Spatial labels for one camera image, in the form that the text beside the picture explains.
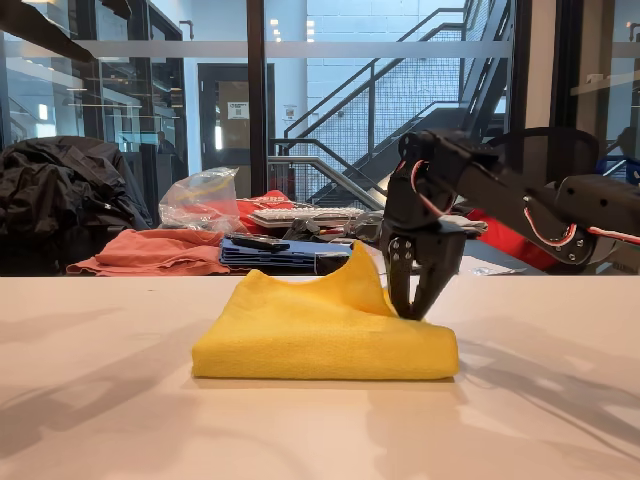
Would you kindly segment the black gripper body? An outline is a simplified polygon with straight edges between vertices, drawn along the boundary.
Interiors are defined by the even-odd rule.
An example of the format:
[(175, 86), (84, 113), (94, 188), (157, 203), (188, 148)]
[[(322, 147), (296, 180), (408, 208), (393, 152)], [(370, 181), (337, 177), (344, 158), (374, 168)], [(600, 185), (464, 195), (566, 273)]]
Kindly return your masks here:
[(450, 222), (414, 230), (384, 222), (380, 246), (389, 274), (417, 274), (441, 268), (457, 271), (466, 239), (466, 232)]

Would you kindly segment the black gripper moving finger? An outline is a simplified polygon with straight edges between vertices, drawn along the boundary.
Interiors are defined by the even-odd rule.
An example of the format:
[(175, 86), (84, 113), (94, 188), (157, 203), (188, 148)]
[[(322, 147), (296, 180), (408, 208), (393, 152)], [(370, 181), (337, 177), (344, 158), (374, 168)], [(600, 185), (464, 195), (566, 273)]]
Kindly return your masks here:
[(1, 30), (71, 60), (85, 63), (94, 60), (88, 50), (22, 1), (1, 2)]
[(396, 313), (404, 319), (414, 319), (410, 299), (410, 277), (414, 248), (410, 239), (394, 236), (387, 246), (385, 265), (387, 290)]

